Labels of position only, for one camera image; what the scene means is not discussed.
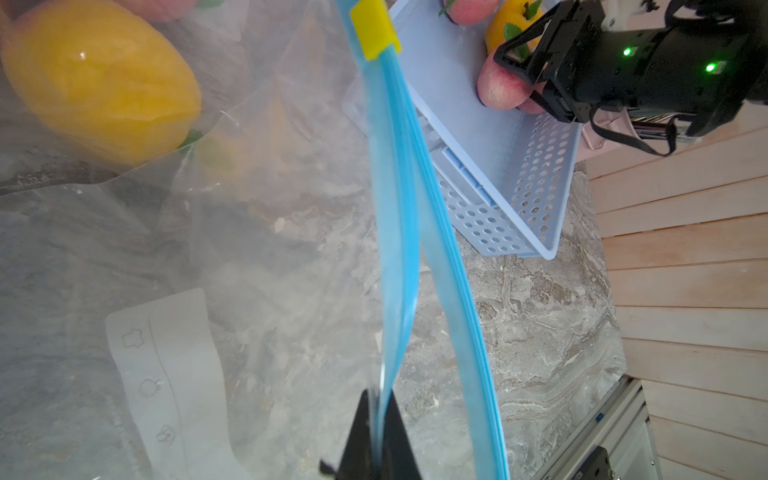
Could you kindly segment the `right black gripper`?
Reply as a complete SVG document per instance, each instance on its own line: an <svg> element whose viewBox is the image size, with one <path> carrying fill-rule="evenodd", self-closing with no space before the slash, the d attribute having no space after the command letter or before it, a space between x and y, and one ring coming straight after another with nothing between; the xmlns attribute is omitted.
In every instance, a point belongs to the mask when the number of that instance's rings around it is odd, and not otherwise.
<svg viewBox="0 0 768 480"><path fill-rule="evenodd" d="M662 27L641 30L603 31L604 16L596 1L562 1L493 60L539 83L530 100L564 123L594 110L677 114L697 137L766 102L766 2L672 1Z"/></svg>

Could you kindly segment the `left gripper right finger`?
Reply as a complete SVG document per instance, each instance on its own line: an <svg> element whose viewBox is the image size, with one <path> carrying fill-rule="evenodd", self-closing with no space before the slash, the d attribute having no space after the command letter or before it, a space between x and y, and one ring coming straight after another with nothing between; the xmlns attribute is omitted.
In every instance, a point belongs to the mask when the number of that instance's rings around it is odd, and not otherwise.
<svg viewBox="0 0 768 480"><path fill-rule="evenodd" d="M380 478L383 480L421 480L396 396L391 394L385 417Z"/></svg>

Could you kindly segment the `clear zip-top bag blue zipper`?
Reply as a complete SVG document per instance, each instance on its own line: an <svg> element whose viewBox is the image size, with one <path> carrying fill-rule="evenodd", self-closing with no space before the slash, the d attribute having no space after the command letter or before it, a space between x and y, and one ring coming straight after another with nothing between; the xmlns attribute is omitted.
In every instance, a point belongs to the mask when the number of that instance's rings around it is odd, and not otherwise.
<svg viewBox="0 0 768 480"><path fill-rule="evenodd" d="M215 197L320 190L352 71L328 1L5 1L1 193L181 153Z"/></svg>

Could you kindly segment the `pink peach basket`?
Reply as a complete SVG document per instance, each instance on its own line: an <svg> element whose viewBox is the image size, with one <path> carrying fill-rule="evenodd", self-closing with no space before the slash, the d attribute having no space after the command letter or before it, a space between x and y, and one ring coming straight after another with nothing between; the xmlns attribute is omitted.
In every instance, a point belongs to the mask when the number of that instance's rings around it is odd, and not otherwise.
<svg viewBox="0 0 768 480"><path fill-rule="evenodd" d="M518 109L528 114L542 114L544 109L531 99L532 93L540 93L542 86L534 86L508 72L494 61L493 54L488 55L477 80L481 103L494 110Z"/></svg>

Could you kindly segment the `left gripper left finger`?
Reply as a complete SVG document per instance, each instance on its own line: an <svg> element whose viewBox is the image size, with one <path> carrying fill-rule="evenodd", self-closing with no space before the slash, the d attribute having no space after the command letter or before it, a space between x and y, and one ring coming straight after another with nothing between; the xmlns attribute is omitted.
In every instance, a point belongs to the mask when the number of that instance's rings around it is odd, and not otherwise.
<svg viewBox="0 0 768 480"><path fill-rule="evenodd" d="M334 467L320 460L318 470L321 475L336 480L380 478L380 468L375 466L373 459L369 409L368 391L364 390L360 396L339 465Z"/></svg>

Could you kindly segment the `pink toy peach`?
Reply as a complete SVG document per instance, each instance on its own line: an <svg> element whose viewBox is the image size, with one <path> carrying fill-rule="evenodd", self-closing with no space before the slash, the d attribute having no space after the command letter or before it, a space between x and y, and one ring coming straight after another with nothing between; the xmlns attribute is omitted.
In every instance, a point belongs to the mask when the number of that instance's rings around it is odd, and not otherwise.
<svg viewBox="0 0 768 480"><path fill-rule="evenodd" d="M179 20L197 5L197 0L116 0L131 13L151 23Z"/></svg>

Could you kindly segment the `yellow toy fruit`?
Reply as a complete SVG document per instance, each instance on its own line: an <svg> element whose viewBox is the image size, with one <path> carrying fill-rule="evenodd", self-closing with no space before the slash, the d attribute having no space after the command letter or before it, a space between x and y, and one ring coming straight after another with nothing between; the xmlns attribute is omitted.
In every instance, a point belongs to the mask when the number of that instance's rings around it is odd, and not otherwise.
<svg viewBox="0 0 768 480"><path fill-rule="evenodd" d="M168 39L114 1L45 1L5 27L1 63L49 130L104 163L135 167L182 145L202 109Z"/></svg>

